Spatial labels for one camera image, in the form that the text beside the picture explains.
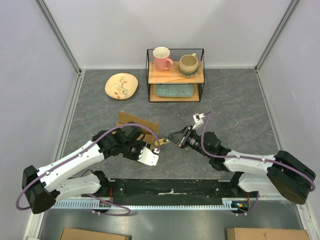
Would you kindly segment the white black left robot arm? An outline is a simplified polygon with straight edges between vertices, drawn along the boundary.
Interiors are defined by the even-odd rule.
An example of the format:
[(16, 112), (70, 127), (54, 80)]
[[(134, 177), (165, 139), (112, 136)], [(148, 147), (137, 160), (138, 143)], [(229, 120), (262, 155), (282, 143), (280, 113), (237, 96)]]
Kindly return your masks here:
[(79, 195), (104, 197), (110, 191), (110, 181), (103, 171), (82, 177), (74, 175), (118, 155), (155, 166), (158, 155), (151, 149), (153, 141), (158, 141), (157, 131), (135, 122), (101, 130), (79, 149), (54, 163), (40, 168), (26, 167), (22, 172), (22, 191), (15, 206), (20, 211), (31, 210), (33, 214), (40, 214), (67, 198)]

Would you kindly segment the brown cardboard express box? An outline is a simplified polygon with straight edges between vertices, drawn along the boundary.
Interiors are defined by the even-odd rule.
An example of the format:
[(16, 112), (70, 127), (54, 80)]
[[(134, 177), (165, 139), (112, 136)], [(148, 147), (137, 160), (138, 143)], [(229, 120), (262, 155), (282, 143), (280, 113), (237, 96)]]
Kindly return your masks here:
[[(159, 130), (159, 124), (144, 118), (140, 118), (139, 116), (135, 116), (123, 111), (120, 111), (118, 113), (118, 120), (116, 125), (123, 125), (123, 124), (127, 124), (129, 122), (134, 122), (135, 124), (139, 124), (142, 126), (147, 127), (148, 129), (152, 130), (156, 135), (158, 134), (158, 130)], [(156, 140), (156, 138), (146, 129), (142, 129), (142, 132), (144, 134), (144, 139), (143, 141), (153, 145), (154, 141)]]

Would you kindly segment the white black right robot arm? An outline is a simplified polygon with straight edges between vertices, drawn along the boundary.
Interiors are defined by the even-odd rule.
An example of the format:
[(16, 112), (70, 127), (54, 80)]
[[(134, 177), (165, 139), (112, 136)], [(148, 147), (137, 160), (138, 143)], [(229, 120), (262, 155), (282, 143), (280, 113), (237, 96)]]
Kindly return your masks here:
[(222, 146), (213, 131), (197, 134), (190, 125), (165, 137), (181, 149), (190, 147), (207, 157), (217, 171), (233, 172), (229, 191), (235, 197), (259, 192), (303, 205), (316, 189), (315, 172), (287, 151), (267, 156), (240, 153)]

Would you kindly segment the yellow utility knife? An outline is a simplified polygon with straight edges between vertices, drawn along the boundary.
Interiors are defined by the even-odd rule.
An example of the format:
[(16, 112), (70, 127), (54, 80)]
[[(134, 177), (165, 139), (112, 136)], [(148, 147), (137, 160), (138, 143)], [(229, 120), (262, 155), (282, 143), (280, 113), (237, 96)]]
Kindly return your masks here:
[(158, 141), (154, 140), (151, 144), (152, 147), (156, 148), (158, 145), (162, 146), (164, 144), (169, 143), (169, 140), (166, 138), (160, 138)]

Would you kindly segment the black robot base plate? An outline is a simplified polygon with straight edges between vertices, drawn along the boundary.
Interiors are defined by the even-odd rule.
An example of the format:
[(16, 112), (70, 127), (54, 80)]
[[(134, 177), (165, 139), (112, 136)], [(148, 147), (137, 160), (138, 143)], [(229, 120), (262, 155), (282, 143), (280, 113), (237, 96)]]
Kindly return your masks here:
[(93, 195), (99, 198), (133, 199), (190, 196), (216, 199), (254, 199), (257, 192), (245, 192), (228, 180), (216, 179), (111, 179)]

